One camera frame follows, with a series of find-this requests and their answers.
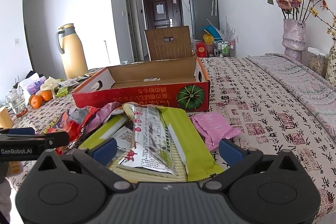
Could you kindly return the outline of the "pink snack packet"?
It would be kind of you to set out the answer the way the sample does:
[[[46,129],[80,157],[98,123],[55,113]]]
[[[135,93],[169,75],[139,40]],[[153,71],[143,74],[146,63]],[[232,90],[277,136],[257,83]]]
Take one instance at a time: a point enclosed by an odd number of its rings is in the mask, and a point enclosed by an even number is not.
[[[193,115],[190,120],[209,151],[218,148],[222,139],[230,140],[242,134],[241,130],[232,127],[218,112]]]

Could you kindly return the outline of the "long green snack bar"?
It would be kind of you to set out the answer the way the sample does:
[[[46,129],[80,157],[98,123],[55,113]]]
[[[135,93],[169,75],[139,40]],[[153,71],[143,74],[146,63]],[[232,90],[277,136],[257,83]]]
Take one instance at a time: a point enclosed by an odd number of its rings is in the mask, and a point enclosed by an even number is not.
[[[185,166],[187,181],[201,181],[224,172],[184,110],[159,106],[159,111]]]

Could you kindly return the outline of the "red orange chip bag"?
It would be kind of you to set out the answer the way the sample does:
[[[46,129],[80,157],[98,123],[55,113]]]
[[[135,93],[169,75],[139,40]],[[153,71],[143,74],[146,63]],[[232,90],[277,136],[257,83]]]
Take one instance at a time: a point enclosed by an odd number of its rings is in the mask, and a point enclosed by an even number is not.
[[[68,109],[58,118],[53,119],[42,133],[65,131],[68,134],[69,143],[55,149],[56,153],[61,155],[73,148],[81,137],[87,137],[89,133],[102,125],[111,112],[112,109],[107,105],[99,109],[92,106]]]

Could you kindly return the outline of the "white red-lettered snack packet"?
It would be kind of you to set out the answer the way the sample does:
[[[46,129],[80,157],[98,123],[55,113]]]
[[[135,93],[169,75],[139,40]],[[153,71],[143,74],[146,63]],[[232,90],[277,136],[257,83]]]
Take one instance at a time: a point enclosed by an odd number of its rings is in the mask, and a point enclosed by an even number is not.
[[[123,110],[133,122],[133,137],[131,148],[118,165],[142,173],[174,176],[170,134],[158,108],[126,103]]]

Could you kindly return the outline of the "orange mandarin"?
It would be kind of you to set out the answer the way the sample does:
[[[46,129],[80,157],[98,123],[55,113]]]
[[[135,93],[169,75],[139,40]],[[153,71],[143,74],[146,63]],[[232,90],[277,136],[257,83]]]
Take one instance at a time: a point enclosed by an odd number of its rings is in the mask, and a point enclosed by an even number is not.
[[[43,99],[41,96],[33,94],[29,99],[29,104],[33,109],[38,109],[43,104]]]
[[[50,100],[53,99],[52,91],[50,90],[41,91],[39,96],[42,98],[44,102],[49,102]]]

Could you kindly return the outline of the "calligraphy print tablecloth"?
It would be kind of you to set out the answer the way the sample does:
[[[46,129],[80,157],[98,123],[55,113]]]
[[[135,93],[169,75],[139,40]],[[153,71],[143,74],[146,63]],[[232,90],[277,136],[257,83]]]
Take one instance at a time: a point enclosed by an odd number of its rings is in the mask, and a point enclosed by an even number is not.
[[[246,58],[203,59],[210,111],[240,130],[234,143],[275,155],[291,150],[321,195],[321,214],[335,210],[335,140],[276,79]]]

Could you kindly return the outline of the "rear orange mandarin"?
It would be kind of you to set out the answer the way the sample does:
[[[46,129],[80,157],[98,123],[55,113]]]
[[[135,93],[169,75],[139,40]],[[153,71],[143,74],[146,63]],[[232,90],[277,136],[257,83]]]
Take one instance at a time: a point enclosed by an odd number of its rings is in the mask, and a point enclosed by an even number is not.
[[[53,99],[52,91],[50,90],[41,91],[39,96],[42,98],[44,102],[49,102],[50,100]]]

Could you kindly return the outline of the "purple tissue pack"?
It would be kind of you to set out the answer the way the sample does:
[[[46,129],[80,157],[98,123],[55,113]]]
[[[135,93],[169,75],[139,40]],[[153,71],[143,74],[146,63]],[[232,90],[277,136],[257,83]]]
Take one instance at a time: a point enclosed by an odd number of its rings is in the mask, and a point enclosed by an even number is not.
[[[19,86],[25,93],[32,95],[40,90],[40,87],[45,82],[45,80],[45,76],[40,77],[37,73],[35,73],[29,78],[22,80],[19,83]]]

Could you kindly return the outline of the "cream artificial flower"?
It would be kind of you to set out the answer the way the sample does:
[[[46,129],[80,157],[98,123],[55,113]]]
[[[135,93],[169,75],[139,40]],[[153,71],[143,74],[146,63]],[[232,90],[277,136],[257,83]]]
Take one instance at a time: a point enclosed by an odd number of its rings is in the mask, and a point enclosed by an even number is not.
[[[54,79],[52,77],[49,77],[45,80],[43,84],[40,86],[40,90],[37,91],[36,95],[40,95],[43,91],[51,91],[52,92],[52,98],[55,99],[55,89],[59,86],[59,83],[61,82],[60,79]]]

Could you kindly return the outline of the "red cardboard pumpkin box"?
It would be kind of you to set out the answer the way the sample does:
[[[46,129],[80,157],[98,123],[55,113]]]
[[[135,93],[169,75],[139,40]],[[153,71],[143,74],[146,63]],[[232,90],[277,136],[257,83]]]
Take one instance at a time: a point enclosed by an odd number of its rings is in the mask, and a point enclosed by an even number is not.
[[[135,102],[200,112],[209,109],[210,78],[198,57],[147,61],[105,67],[72,96],[79,108]]]

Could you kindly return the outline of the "yellow thermos jug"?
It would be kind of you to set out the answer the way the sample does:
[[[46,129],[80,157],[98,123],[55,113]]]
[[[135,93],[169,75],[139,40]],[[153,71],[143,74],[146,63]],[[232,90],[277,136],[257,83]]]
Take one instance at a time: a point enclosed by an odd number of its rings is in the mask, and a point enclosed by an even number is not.
[[[56,45],[68,79],[74,79],[88,72],[83,45],[73,23],[59,27],[56,32]]]

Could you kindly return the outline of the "clear lidded food container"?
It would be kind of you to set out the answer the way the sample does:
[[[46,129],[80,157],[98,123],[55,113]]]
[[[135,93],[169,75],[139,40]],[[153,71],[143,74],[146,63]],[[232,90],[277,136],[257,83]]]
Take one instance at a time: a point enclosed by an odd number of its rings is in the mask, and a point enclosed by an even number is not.
[[[308,67],[322,77],[326,76],[329,54],[317,48],[308,47]]]

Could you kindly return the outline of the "floral ceramic vase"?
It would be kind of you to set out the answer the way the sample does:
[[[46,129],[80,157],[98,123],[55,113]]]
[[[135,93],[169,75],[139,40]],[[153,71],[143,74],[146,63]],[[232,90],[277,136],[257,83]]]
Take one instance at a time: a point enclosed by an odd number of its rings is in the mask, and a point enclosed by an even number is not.
[[[325,79],[329,81],[333,86],[336,82],[336,41],[333,39],[334,43],[329,51],[329,58],[327,63],[326,77]]]

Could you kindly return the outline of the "pink textured flower vase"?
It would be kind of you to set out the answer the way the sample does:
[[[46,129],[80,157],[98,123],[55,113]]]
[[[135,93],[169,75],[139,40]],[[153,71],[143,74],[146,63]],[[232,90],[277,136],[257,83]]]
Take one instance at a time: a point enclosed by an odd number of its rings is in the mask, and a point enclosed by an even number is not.
[[[283,20],[282,45],[284,54],[302,62],[302,53],[306,51],[306,24],[299,20]]]

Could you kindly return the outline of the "grey refrigerator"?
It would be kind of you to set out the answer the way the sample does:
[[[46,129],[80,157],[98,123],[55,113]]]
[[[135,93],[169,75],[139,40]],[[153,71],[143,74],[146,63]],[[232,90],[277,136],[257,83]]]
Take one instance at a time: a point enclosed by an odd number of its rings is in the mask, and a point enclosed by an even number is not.
[[[219,29],[219,14],[215,12],[214,0],[189,0],[193,39],[203,40],[203,28],[211,23]]]

